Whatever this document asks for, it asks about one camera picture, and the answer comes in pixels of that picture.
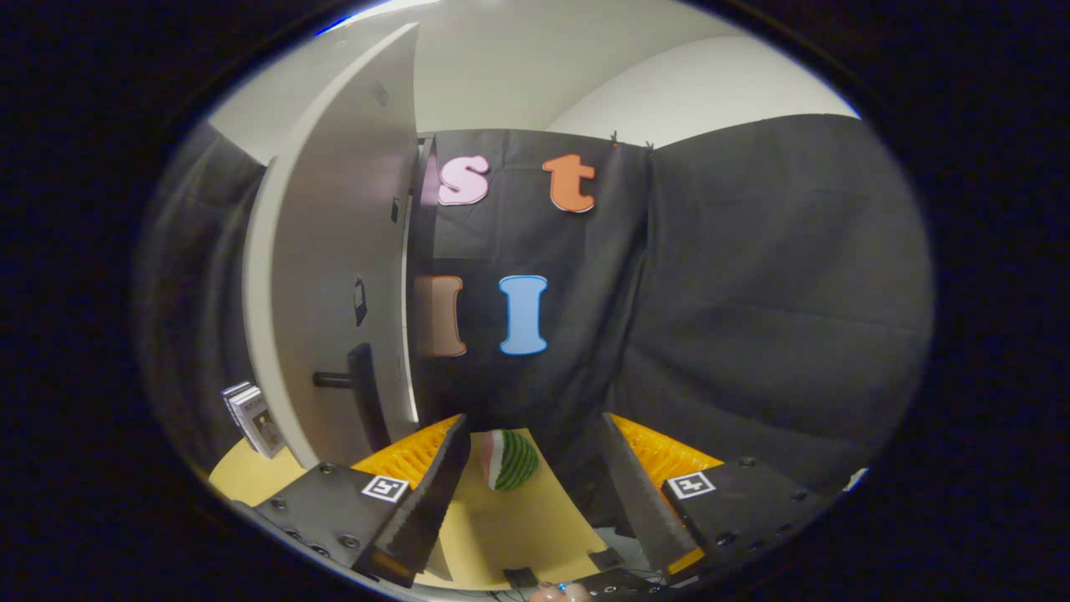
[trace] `yellow table surface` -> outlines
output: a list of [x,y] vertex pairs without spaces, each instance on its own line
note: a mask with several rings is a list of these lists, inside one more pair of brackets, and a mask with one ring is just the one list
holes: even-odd
[[[526,429],[514,432],[535,443]],[[503,569],[526,567],[539,581],[553,583],[597,573],[587,554],[605,551],[606,543],[572,505],[541,451],[531,480],[510,492],[493,492],[479,463],[483,437],[474,435],[469,462],[439,530],[453,581],[425,572],[416,575],[416,583],[505,590],[511,586]],[[256,506],[304,474],[289,449],[268,460],[243,439],[219,461],[209,482],[227,497]]]

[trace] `black fabric backdrop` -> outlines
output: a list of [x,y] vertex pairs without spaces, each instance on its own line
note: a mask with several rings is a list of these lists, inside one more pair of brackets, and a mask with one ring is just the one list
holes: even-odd
[[[793,115],[651,152],[521,130],[437,134],[440,165],[490,161],[490,191],[440,206],[434,273],[460,276],[468,354],[437,360],[442,416],[526,427],[593,523],[616,503],[586,429],[615,412],[714,457],[761,458],[835,492],[905,411],[932,322],[918,207],[857,119]],[[542,161],[595,167],[574,214]],[[548,349],[510,357],[513,274],[549,280]]]

